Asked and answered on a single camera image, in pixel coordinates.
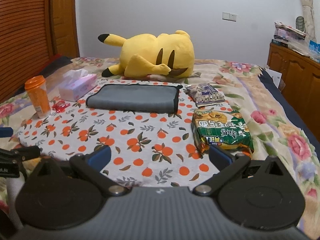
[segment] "louvered door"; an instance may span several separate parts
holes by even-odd
[[[0,0],[0,102],[52,55],[49,0]]]

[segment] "white paper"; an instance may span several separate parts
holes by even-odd
[[[68,72],[63,74],[63,79],[66,84],[71,84],[75,82],[76,80],[85,77],[88,75],[88,71],[84,69],[78,69],[78,70],[69,70]]]
[[[272,78],[273,83],[276,85],[276,87],[279,88],[282,74],[277,71],[268,69],[268,68],[266,68],[265,71],[267,71],[267,73],[270,75],[270,77]]]

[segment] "white logo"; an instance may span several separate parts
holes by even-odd
[[[165,192],[165,190],[163,188],[160,188],[160,189],[156,190],[156,193],[158,193],[158,194],[162,194],[164,192]]]

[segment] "black circular cover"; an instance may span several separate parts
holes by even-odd
[[[245,178],[227,184],[218,195],[221,209],[244,227],[275,230],[296,224],[304,210],[301,192],[276,177]]]
[[[64,229],[83,223],[100,209],[102,196],[80,179],[38,177],[26,183],[16,199],[22,222],[41,229]]]

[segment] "pikachu plush toy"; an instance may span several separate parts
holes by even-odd
[[[158,37],[140,34],[125,39],[114,34],[101,34],[99,41],[122,47],[120,63],[108,67],[103,77],[122,75],[139,78],[147,75],[165,75],[185,78],[192,74],[195,62],[193,45],[188,33],[162,33]]]

